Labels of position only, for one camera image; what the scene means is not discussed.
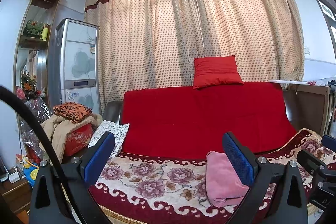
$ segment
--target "refrigerator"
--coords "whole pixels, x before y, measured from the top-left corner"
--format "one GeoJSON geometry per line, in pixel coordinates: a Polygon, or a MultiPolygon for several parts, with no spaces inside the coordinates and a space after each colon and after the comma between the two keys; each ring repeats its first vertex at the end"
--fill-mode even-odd
{"type": "Polygon", "coordinates": [[[98,33],[98,26],[70,18],[57,26],[56,40],[48,53],[53,67],[48,67],[51,107],[77,102],[101,114],[96,73],[98,33]]]}

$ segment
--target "wooden shelf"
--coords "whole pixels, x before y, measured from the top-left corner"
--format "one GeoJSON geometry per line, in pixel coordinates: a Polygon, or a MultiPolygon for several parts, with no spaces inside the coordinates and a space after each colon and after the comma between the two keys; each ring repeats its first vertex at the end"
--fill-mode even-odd
{"type": "Polygon", "coordinates": [[[45,50],[48,47],[48,41],[43,41],[39,38],[30,38],[21,35],[19,41],[19,47],[33,50],[45,50]]]}

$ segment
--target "white patterned cloth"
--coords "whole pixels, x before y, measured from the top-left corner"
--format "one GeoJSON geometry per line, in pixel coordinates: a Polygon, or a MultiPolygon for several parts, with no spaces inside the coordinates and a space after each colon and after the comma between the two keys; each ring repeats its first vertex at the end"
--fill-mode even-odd
{"type": "Polygon", "coordinates": [[[102,137],[102,135],[106,131],[109,131],[113,133],[114,138],[115,138],[115,146],[114,146],[114,149],[110,157],[116,157],[121,151],[121,145],[123,144],[125,140],[128,128],[129,128],[129,124],[119,125],[114,122],[104,120],[100,124],[100,126],[97,128],[95,133],[92,135],[92,138],[90,140],[88,147],[94,146],[98,142],[100,137],[102,137]]]}

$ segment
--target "gold fringe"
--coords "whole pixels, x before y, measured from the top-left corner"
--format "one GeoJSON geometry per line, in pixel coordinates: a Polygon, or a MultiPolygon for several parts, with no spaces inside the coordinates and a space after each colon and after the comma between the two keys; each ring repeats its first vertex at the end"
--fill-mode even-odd
{"type": "Polygon", "coordinates": [[[99,205],[99,206],[100,206],[101,210],[104,212],[104,214],[106,214],[109,217],[115,218],[119,221],[122,221],[126,224],[147,224],[147,223],[144,223],[142,221],[138,221],[138,220],[123,216],[119,213],[113,212],[110,209],[107,209],[106,207],[104,207],[102,205],[99,205]]]}
{"type": "Polygon", "coordinates": [[[270,152],[270,153],[273,153],[273,152],[276,152],[276,151],[279,151],[280,149],[283,149],[286,145],[288,145],[289,144],[289,142],[291,141],[291,140],[293,140],[294,138],[295,138],[295,136],[296,135],[298,135],[302,130],[306,130],[306,131],[308,131],[309,133],[312,133],[313,135],[315,135],[316,137],[321,137],[320,135],[318,135],[315,131],[313,131],[313,130],[310,130],[310,129],[307,129],[307,128],[301,128],[299,131],[298,131],[298,133],[296,133],[285,145],[283,145],[283,146],[281,146],[279,149],[277,149],[277,150],[274,150],[274,151],[272,151],[272,152],[270,152]]]}

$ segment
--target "wooden cabinet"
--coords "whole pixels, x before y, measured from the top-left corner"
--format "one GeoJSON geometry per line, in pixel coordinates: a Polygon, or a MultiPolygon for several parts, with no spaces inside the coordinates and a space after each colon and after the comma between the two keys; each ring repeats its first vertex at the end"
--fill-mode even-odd
{"type": "Polygon", "coordinates": [[[32,188],[26,179],[14,183],[9,180],[0,183],[0,194],[13,213],[17,214],[29,210],[32,188]]]}

